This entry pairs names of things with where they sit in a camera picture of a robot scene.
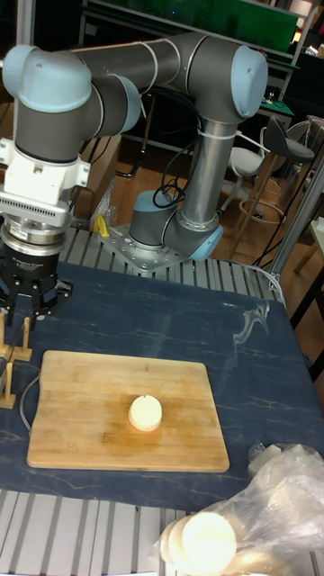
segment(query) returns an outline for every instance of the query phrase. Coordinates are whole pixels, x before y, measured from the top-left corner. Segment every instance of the green panel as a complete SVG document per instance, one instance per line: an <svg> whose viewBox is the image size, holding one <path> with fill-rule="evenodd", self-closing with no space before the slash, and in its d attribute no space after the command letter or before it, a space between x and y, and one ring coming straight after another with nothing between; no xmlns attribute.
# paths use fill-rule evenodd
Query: green panel
<svg viewBox="0 0 324 576"><path fill-rule="evenodd" d="M231 38L286 52L297 17L242 0L205 0L197 8L193 25Z"/></svg>
<svg viewBox="0 0 324 576"><path fill-rule="evenodd" d="M286 52L297 16L244 0L109 0L144 14Z"/></svg>

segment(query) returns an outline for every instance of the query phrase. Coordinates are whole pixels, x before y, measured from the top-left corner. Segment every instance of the wooden peg holder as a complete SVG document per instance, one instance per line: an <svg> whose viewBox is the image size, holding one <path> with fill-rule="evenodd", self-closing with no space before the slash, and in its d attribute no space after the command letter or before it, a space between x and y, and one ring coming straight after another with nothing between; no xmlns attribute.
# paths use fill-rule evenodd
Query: wooden peg holder
<svg viewBox="0 0 324 576"><path fill-rule="evenodd" d="M11 384L13 378L14 360L29 362L32 356L32 349L28 348L30 333L30 319L23 321L22 346L15 346L12 354L12 362L8 362L4 374L4 391L0 396L0 408L11 410L14 407L15 394L11 394ZM0 356L6 358L10 352L10 347L5 344L5 315L0 312Z"/></svg>

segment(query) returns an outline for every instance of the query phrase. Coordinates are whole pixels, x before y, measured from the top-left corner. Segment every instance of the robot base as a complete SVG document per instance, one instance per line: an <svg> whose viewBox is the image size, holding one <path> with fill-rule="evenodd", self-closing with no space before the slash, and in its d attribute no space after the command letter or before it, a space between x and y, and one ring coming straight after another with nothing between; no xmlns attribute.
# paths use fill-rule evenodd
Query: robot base
<svg viewBox="0 0 324 576"><path fill-rule="evenodd" d="M142 276L145 274L152 276L157 270L167 269L187 260L185 256L181 256L172 248L145 246L136 242L130 236L130 224L116 226L108 230L109 238L97 235L97 241L103 245L103 250L114 253Z"/></svg>

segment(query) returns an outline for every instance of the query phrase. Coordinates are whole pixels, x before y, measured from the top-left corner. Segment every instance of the blue tablecloth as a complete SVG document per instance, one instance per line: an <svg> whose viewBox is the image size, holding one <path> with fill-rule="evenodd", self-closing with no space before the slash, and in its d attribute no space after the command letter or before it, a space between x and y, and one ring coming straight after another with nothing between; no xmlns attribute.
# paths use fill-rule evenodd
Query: blue tablecloth
<svg viewBox="0 0 324 576"><path fill-rule="evenodd" d="M203 362L230 468L223 474L41 470L26 463L18 409L0 410L0 488L142 506L198 510L248 484L248 449L260 440L304 443L324 453L324 419L284 306L230 292L59 265L73 297L31 334L29 364L16 363L19 399L45 350ZM27 300L19 302L23 315ZM37 387L26 401L32 419Z"/></svg>

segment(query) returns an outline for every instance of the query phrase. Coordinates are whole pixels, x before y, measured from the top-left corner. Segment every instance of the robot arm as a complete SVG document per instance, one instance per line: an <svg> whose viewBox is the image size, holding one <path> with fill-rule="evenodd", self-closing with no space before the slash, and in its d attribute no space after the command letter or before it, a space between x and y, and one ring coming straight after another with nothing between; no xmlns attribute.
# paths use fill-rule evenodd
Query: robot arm
<svg viewBox="0 0 324 576"><path fill-rule="evenodd" d="M221 236L215 211L238 124L256 113L266 79L260 53L199 33L75 52L13 48L3 80L18 98L17 127L14 141L0 142L0 161L8 165L0 193L0 300L9 321L18 293L32 297L35 320L71 294L56 269L70 223L70 190L85 186L90 170L78 155L80 144L129 130L140 117L139 90L153 85L195 98L200 138L183 205L168 205L161 194L159 209L152 193L140 195L130 234L143 246L205 259Z"/></svg>

